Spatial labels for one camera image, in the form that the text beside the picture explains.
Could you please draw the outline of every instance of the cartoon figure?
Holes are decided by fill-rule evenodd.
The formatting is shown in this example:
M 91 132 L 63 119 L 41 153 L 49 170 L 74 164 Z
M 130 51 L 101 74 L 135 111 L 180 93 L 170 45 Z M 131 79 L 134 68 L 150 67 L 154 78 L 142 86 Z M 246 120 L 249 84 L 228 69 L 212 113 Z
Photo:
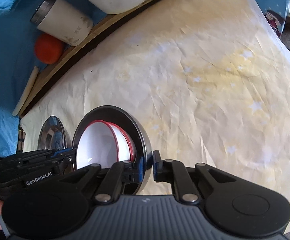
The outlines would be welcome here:
M 273 30 L 277 34 L 277 36 L 280 37 L 281 33 L 278 28 L 282 29 L 282 25 L 284 24 L 285 19 L 272 10 L 267 10 L 264 16 L 269 22 L 269 25 L 273 28 Z

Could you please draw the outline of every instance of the metal lid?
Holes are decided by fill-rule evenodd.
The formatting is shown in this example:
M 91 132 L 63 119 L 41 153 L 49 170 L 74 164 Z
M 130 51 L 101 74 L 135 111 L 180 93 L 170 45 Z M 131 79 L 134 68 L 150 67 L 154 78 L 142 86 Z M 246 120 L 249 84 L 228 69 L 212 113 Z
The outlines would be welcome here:
M 62 150 L 67 148 L 66 132 L 56 116 L 50 116 L 43 124 L 38 138 L 38 150 Z
M 44 0 L 32 15 L 30 22 L 38 26 L 52 8 L 56 0 Z

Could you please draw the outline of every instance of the red-rimmed white bowl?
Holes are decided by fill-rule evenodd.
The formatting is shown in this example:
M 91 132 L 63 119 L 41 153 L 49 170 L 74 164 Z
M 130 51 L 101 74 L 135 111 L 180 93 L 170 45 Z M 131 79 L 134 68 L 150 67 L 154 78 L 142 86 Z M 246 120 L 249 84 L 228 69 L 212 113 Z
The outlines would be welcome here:
M 123 134 L 125 140 L 127 141 L 128 148 L 129 148 L 130 156 L 129 156 L 128 161 L 133 162 L 135 160 L 135 156 L 136 156 L 136 147 L 135 147 L 135 144 L 134 144 L 133 140 L 128 135 L 128 133 L 126 133 L 125 130 L 122 129 L 121 127 L 119 127 L 118 125 L 116 125 L 114 123 L 111 123 L 111 122 L 108 122 L 108 124 L 111 125 L 112 127 L 116 127 Z
M 77 147 L 76 166 L 78 169 L 99 163 L 110 168 L 118 161 L 133 161 L 135 145 L 127 133 L 118 125 L 95 120 L 84 130 Z

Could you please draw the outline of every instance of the metal thermos lid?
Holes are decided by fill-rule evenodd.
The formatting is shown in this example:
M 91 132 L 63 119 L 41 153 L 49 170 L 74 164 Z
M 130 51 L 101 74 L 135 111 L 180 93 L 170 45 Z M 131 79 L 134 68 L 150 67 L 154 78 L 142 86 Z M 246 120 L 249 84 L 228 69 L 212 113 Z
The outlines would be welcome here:
M 55 2 L 56 0 L 44 0 L 36 9 L 35 13 L 30 19 L 30 22 L 38 26 L 48 14 L 49 10 L 52 8 Z

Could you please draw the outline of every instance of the wooden board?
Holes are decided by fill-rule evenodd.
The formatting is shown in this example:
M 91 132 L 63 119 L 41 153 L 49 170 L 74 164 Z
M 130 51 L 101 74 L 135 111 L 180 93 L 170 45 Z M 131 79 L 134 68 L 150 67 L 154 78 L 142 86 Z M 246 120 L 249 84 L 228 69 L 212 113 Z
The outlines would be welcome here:
M 43 96 L 44 94 L 57 82 L 61 76 L 71 67 L 73 66 L 79 59 L 71 60 L 74 56 L 83 57 L 85 53 L 82 53 L 82 49 L 89 51 L 96 47 L 98 43 L 94 40 L 95 38 L 100 36 L 100 34 L 106 33 L 106 30 L 110 29 L 112 26 L 115 26 L 120 20 L 123 18 L 127 18 L 128 16 L 133 15 L 137 10 L 141 12 L 142 8 L 147 8 L 148 5 L 155 3 L 159 0 L 146 0 L 139 6 L 120 14 L 115 15 L 107 15 L 103 20 L 101 20 L 98 24 L 96 24 L 86 39 L 76 47 L 68 48 L 64 54 L 61 56 L 60 60 L 52 65 L 48 65 L 37 77 L 35 84 L 32 88 L 32 91 L 29 93 L 28 98 L 26 99 L 23 107 L 20 109 L 19 116 L 25 115 Z

